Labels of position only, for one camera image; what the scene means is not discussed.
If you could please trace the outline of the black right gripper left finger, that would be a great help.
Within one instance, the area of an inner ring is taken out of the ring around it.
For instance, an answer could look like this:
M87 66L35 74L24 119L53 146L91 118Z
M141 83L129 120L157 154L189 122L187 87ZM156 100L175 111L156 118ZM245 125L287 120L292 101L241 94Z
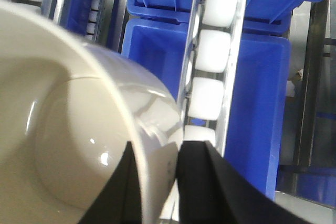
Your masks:
M142 223L140 182L131 142L79 223Z

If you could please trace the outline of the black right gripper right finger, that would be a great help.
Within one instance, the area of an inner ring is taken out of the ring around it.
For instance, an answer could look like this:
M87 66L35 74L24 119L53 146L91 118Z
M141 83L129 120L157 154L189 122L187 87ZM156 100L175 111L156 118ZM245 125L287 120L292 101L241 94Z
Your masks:
M176 169L180 223L307 223L262 194L209 141L185 141Z

